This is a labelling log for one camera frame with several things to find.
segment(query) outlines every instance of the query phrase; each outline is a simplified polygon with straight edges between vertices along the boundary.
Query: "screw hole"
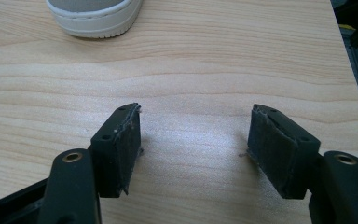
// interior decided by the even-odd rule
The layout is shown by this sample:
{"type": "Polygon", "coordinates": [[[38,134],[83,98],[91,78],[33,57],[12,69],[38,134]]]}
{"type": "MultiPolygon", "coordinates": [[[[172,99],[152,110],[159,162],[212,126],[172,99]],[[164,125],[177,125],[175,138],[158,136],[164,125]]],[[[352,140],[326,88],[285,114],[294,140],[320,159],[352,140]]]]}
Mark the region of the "screw hole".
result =
{"type": "Polygon", "coordinates": [[[73,161],[78,161],[83,157],[83,155],[81,153],[78,152],[74,152],[74,153],[70,153],[68,155],[66,155],[62,160],[64,162],[73,162],[73,161]]]}
{"type": "Polygon", "coordinates": [[[106,135],[104,135],[104,136],[102,137],[102,139],[103,139],[103,140],[109,140],[109,139],[110,139],[110,135],[107,135],[107,134],[106,134],[106,135]]]}
{"type": "Polygon", "coordinates": [[[349,157],[349,156],[346,156],[343,154],[336,155],[336,159],[344,164],[347,164],[347,165],[354,165],[357,163],[357,161],[354,160],[352,157],[349,157]]]}
{"type": "Polygon", "coordinates": [[[300,137],[300,140],[303,142],[308,142],[309,138],[308,137],[300,137]]]}

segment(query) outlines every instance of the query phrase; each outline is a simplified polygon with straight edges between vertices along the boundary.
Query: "white sneaker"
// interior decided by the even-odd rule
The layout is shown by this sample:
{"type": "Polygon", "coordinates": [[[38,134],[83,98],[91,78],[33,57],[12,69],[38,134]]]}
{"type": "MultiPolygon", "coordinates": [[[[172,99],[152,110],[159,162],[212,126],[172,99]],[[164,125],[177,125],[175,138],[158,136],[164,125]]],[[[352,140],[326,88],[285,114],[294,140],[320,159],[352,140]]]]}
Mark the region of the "white sneaker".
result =
{"type": "Polygon", "coordinates": [[[69,35],[105,38],[125,33],[143,0],[46,0],[56,22],[69,35]]]}

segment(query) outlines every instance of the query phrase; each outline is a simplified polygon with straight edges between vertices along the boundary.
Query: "light wood surface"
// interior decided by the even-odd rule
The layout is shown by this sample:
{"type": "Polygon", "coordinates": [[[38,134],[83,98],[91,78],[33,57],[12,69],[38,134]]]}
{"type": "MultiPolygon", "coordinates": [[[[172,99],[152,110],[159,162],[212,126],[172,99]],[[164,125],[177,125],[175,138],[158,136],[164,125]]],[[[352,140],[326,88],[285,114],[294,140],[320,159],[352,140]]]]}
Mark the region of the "light wood surface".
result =
{"type": "Polygon", "coordinates": [[[358,88],[328,0],[145,0],[119,37],[74,38],[0,0],[0,198],[137,102],[145,154],[103,223],[310,223],[246,156],[253,104],[358,156],[358,88]]]}

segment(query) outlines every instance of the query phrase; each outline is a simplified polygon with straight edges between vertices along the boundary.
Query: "wooden table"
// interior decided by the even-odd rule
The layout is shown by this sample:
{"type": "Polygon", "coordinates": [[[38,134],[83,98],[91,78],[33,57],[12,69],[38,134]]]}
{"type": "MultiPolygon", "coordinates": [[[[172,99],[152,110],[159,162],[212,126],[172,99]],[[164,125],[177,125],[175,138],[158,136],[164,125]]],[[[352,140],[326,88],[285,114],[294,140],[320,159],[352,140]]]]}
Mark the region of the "wooden table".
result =
{"type": "Polygon", "coordinates": [[[0,0],[0,198],[137,102],[145,154],[103,223],[310,223],[246,156],[253,104],[358,156],[358,88],[328,0],[145,0],[130,30],[63,33],[44,1],[0,0]]]}

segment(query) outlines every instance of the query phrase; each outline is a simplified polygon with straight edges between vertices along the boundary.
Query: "shoe sole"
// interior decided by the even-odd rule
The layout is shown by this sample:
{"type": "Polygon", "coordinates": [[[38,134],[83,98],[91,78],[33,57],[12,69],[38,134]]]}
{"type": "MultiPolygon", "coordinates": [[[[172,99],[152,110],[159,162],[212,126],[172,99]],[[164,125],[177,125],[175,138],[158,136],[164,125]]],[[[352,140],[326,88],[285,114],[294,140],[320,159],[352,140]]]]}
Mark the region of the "shoe sole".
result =
{"type": "Polygon", "coordinates": [[[87,38],[107,38],[124,34],[135,22],[143,0],[124,0],[113,7],[90,12],[70,12],[53,6],[56,22],[68,34],[87,38]]]}

